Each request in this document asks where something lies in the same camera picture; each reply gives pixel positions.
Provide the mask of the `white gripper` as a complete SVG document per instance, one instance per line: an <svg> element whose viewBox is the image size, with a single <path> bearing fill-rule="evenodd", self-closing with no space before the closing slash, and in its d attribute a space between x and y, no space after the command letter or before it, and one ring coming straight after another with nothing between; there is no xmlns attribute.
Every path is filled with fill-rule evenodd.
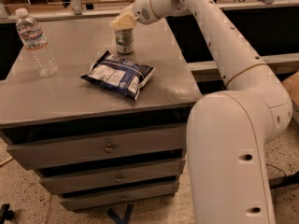
<svg viewBox="0 0 299 224"><path fill-rule="evenodd" d="M132 29L139 22L151 24L162 18L163 0L135 0L124 8L112 22L115 31Z"/></svg>

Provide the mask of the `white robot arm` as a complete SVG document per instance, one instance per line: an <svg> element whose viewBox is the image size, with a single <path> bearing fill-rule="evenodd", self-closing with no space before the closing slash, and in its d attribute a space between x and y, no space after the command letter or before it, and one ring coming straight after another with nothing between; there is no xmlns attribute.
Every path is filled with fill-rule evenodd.
<svg viewBox="0 0 299 224"><path fill-rule="evenodd" d="M186 126L195 224L276 224L264 160L266 144L292 118L277 76L213 0L135 0L115 30L192 14L225 91L202 97Z"/></svg>

